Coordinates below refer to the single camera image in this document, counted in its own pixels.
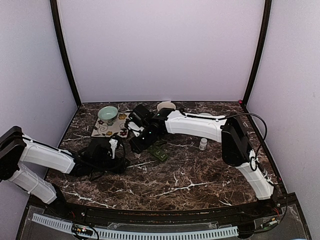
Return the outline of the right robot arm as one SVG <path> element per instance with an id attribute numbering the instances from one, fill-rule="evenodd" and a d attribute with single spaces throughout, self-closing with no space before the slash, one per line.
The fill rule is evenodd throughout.
<path id="1" fill-rule="evenodd" d="M 208 116 L 168 107 L 154 113 L 139 104 L 129 114 L 125 127 L 134 134 L 129 144 L 136 154 L 148 149 L 165 134 L 190 135 L 221 143 L 222 160 L 242 173 L 260 200 L 255 205 L 255 213 L 266 217 L 274 210 L 275 203 L 271 198 L 275 185 L 259 162 L 240 114 Z"/>

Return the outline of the green weekly pill organizer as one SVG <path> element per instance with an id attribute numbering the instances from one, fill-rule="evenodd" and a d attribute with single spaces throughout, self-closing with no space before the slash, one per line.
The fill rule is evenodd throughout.
<path id="1" fill-rule="evenodd" d="M 162 149 L 162 146 L 165 144 L 165 142 L 159 142 L 152 146 L 150 146 L 147 151 L 157 158 L 161 162 L 165 162 L 168 159 L 168 155 L 165 153 L 165 151 Z"/>

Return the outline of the white pill bottle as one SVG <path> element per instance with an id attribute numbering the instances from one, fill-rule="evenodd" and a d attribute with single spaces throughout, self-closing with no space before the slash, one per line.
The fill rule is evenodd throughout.
<path id="1" fill-rule="evenodd" d="M 204 151 L 207 147 L 208 140 L 206 138 L 201 138 L 200 143 L 199 143 L 199 149 L 201 151 Z"/>

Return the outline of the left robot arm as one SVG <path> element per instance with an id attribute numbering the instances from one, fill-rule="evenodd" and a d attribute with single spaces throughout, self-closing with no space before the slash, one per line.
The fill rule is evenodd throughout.
<path id="1" fill-rule="evenodd" d="M 79 151 L 59 149 L 23 134 L 19 126 L 13 126 L 0 137 L 0 179 L 9 181 L 36 196 L 60 218 L 71 213 L 63 193 L 56 185 L 46 182 L 25 164 L 32 163 L 74 177 L 88 176 L 94 172 L 123 173 L 129 165 L 122 138 L 93 139 Z"/>

